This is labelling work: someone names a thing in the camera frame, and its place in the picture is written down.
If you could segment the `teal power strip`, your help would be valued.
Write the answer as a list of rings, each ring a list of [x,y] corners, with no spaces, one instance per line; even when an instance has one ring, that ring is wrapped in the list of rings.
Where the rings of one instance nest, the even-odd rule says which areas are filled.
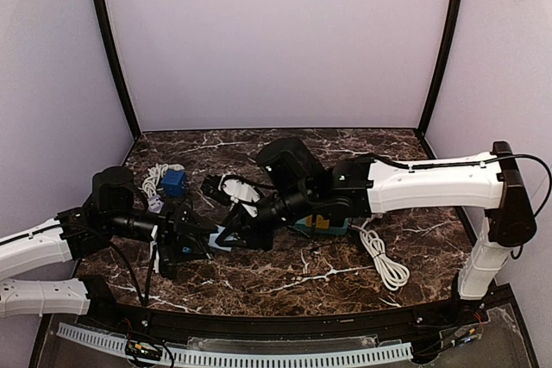
[[[348,231],[349,219],[324,219],[321,215],[307,216],[296,221],[293,227],[307,234],[344,235]]]

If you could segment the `yellow cube socket adapter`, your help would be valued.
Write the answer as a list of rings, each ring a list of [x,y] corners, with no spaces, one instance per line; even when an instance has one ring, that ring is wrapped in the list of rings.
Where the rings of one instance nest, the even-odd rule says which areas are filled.
[[[321,215],[310,215],[305,219],[305,226],[315,231],[326,231],[330,228],[330,220]]]

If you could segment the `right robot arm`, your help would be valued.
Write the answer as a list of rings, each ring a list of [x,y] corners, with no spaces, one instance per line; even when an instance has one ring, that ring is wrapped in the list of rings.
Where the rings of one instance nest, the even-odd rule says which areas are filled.
[[[480,235],[453,294],[480,301],[511,251],[536,234],[540,211],[531,205],[519,158],[496,141],[491,151],[464,158],[392,161],[365,153],[325,168],[298,137],[277,139],[256,156],[272,195],[260,196],[245,178],[222,177],[218,188],[235,208],[216,244],[268,251],[275,230],[309,215],[342,221],[409,208],[480,208]]]

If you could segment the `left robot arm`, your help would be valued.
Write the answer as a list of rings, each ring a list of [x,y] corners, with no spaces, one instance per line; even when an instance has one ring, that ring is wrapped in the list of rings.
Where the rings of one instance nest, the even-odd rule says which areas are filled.
[[[166,203],[159,213],[149,211],[133,172],[109,167],[93,176],[91,194],[82,206],[1,239],[1,316],[87,315],[110,308],[115,299],[101,276],[22,281],[18,275],[106,248],[129,265],[112,240],[117,236],[147,244],[149,270],[172,279],[180,264],[210,256],[208,242],[216,231],[213,221],[185,204]]]

